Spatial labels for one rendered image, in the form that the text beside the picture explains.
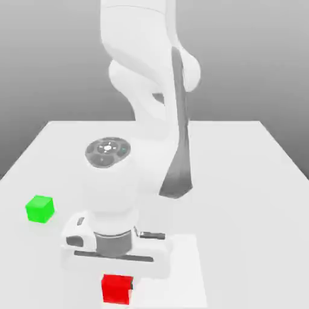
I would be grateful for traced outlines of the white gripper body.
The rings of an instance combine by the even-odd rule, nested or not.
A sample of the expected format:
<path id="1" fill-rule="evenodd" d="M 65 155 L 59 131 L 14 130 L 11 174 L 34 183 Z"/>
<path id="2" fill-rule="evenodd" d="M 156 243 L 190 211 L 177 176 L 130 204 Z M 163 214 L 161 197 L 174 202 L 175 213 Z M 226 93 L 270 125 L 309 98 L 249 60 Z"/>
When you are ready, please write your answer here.
<path id="1" fill-rule="evenodd" d="M 64 270 L 83 276 L 165 278 L 170 272 L 171 250 L 168 243 L 133 243 L 130 250 L 106 247 L 102 252 L 62 244 L 60 256 Z"/>

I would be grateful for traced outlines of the small red cube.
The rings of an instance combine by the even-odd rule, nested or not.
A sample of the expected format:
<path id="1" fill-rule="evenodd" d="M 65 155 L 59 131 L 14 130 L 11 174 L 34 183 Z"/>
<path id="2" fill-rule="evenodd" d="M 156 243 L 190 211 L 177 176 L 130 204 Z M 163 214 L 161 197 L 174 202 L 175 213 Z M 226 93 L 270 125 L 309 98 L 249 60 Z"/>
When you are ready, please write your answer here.
<path id="1" fill-rule="evenodd" d="M 133 290 L 133 277 L 104 274 L 101 289 L 104 303 L 129 305 Z"/>

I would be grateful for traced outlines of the small green cube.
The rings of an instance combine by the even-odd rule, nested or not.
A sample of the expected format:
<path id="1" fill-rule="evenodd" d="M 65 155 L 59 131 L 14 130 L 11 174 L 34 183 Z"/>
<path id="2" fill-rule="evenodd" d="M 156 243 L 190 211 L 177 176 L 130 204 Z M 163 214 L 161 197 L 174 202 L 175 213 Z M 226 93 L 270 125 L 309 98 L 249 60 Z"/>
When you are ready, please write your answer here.
<path id="1" fill-rule="evenodd" d="M 35 195 L 26 205 L 25 209 L 29 221 L 47 223 L 54 215 L 54 202 L 52 197 Z"/>

